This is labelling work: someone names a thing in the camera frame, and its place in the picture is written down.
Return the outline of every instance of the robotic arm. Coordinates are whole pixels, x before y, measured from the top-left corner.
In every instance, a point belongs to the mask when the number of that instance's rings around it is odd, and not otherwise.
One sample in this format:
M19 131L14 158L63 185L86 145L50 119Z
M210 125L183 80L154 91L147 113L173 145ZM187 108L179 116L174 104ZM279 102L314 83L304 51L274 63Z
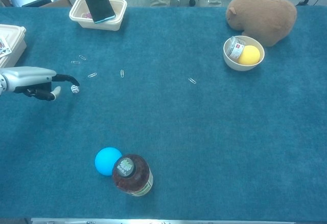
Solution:
M2 92L9 91L23 93L39 100L55 100L60 94L61 87L57 86L52 90L53 81L69 81L76 87L80 85L72 76L57 74L45 68L30 66L0 68L0 96Z

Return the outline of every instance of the jar label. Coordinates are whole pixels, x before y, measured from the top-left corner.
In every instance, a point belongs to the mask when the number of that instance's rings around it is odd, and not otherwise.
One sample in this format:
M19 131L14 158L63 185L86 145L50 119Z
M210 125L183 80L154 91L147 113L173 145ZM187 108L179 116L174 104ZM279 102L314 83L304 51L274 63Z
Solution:
M145 186L142 187L142 189L138 190L137 192L129 192L129 194L131 194L133 196L137 196L137 197L143 196L150 191L152 185L153 185L153 175L150 170L149 179L148 179L148 182L145 184Z
M243 49L244 49L244 45L236 43L229 57L231 59L238 59L241 56Z

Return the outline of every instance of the yellow ball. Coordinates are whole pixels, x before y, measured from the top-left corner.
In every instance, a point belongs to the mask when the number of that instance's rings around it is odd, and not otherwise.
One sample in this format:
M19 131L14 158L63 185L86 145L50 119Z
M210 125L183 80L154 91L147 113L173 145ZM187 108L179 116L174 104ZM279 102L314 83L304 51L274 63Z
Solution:
M258 63L260 60L260 51L255 46L245 46L238 62L243 65L252 65Z

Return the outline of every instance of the smartphone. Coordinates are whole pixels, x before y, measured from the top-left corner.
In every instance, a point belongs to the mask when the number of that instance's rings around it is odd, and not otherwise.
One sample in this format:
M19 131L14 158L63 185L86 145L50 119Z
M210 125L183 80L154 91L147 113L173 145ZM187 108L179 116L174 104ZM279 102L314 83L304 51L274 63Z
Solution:
M85 2L96 24L116 16L109 0L85 0Z

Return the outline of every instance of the brown plush toy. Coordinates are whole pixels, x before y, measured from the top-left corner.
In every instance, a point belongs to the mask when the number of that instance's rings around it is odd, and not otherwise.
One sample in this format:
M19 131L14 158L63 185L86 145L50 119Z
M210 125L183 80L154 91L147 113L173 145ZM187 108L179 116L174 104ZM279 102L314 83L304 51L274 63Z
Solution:
M226 11L230 27L263 46L273 46L292 30L297 12L287 0L232 0Z

